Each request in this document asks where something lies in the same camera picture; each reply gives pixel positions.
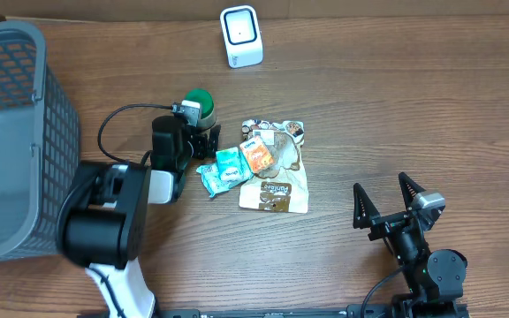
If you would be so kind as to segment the green lid jar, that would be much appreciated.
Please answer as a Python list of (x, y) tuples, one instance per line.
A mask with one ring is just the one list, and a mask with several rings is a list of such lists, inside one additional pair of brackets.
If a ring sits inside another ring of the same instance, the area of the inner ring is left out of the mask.
[(201, 118), (197, 127), (201, 130), (211, 128), (217, 121), (215, 104), (211, 94), (200, 88), (193, 89), (186, 94), (186, 100), (198, 102), (201, 105)]

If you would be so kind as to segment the brown snack pouch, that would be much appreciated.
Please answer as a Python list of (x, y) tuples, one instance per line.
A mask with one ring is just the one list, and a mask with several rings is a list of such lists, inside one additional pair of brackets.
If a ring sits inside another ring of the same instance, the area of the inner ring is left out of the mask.
[(242, 123), (241, 131), (245, 143), (260, 139), (273, 163), (242, 184), (239, 206), (269, 212), (307, 213), (308, 179), (301, 158), (304, 123), (248, 119)]

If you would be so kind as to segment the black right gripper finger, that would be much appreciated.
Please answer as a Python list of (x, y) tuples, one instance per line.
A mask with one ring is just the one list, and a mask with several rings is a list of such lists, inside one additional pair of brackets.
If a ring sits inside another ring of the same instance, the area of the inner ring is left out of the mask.
[(371, 227), (374, 221), (380, 217), (380, 213), (359, 183), (355, 183), (353, 185), (353, 201), (354, 229), (365, 229)]
[(405, 172), (400, 172), (399, 174), (399, 186), (406, 208), (412, 206), (412, 201), (418, 193), (425, 191), (423, 187), (415, 183)]

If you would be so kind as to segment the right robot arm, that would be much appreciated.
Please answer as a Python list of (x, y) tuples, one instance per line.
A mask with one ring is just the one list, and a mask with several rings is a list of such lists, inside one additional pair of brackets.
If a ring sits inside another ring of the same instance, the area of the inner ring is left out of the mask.
[[(349, 317), (468, 317), (466, 305), (457, 303), (463, 296), (467, 273), (467, 258), (453, 249), (431, 251), (425, 239), (443, 214), (444, 196), (428, 191), (414, 182), (405, 172), (399, 174), (399, 186), (405, 209), (383, 216), (364, 188), (353, 185), (353, 227), (369, 229), (368, 239), (381, 239), (398, 268), (375, 284), (359, 305), (349, 305)], [(409, 290), (392, 297), (388, 305), (371, 306), (375, 292), (402, 275)]]

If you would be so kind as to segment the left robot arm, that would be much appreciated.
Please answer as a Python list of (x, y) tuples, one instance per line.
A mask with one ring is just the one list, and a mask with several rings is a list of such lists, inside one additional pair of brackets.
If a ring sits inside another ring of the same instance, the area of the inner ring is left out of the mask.
[(220, 131), (162, 116), (139, 162), (80, 163), (58, 214), (56, 243), (95, 282), (108, 307), (103, 316), (162, 316), (139, 262), (148, 205), (178, 200), (188, 164), (215, 156)]

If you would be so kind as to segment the orange tissue pack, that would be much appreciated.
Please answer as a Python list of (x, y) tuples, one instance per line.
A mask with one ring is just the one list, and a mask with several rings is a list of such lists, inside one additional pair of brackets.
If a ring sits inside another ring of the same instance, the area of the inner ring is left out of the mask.
[(253, 173), (259, 173), (272, 166), (275, 161), (260, 136), (242, 142), (239, 148)]

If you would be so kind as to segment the teal tissue pack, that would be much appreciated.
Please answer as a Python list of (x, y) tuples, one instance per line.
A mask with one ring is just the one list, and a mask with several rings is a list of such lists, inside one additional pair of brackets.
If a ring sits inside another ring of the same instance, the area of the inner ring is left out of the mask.
[(220, 180), (228, 188), (248, 181), (253, 172), (238, 147), (216, 152), (217, 169)]

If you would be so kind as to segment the light teal wipes pack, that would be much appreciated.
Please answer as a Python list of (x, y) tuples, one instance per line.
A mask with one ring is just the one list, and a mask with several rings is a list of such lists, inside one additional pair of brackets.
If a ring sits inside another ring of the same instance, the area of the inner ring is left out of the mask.
[(201, 165), (196, 169), (196, 172), (201, 175), (201, 182), (208, 191), (210, 198), (215, 198), (220, 193), (226, 193), (230, 190), (228, 184), (221, 180), (215, 163)]

